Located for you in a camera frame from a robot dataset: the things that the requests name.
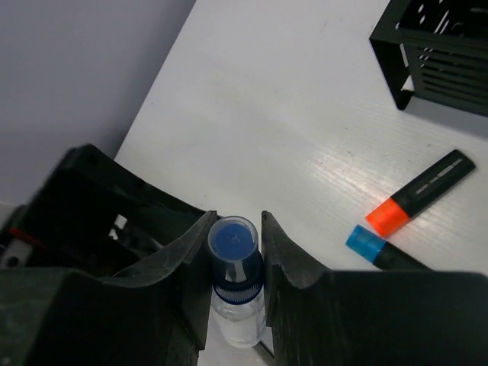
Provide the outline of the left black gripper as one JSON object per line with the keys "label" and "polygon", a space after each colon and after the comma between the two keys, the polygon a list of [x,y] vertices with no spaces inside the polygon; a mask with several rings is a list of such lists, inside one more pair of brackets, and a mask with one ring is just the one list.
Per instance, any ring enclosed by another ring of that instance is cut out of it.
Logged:
{"label": "left black gripper", "polygon": [[1,224],[1,267],[111,276],[167,246],[203,214],[94,145],[73,147]]}

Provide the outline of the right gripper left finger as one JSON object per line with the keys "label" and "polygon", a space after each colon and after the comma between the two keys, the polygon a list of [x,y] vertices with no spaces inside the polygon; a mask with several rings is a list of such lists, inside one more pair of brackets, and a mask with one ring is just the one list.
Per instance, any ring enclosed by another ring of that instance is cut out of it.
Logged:
{"label": "right gripper left finger", "polygon": [[3,365],[195,365],[207,339],[213,210],[113,277],[1,272]]}

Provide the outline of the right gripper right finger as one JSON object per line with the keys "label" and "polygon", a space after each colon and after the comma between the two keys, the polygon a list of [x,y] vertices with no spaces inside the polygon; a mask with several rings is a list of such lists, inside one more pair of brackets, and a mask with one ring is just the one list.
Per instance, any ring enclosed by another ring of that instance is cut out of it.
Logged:
{"label": "right gripper right finger", "polygon": [[487,278],[333,271],[262,212],[266,321],[278,365],[485,365]]}

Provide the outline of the clear spray bottle blue cap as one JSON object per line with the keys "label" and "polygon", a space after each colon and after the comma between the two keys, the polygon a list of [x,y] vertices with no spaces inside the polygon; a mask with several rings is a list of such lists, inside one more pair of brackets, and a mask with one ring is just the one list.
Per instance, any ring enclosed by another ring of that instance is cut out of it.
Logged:
{"label": "clear spray bottle blue cap", "polygon": [[257,229],[244,217],[221,218],[210,228],[207,247],[217,325],[231,346],[251,348],[266,328],[265,265]]}

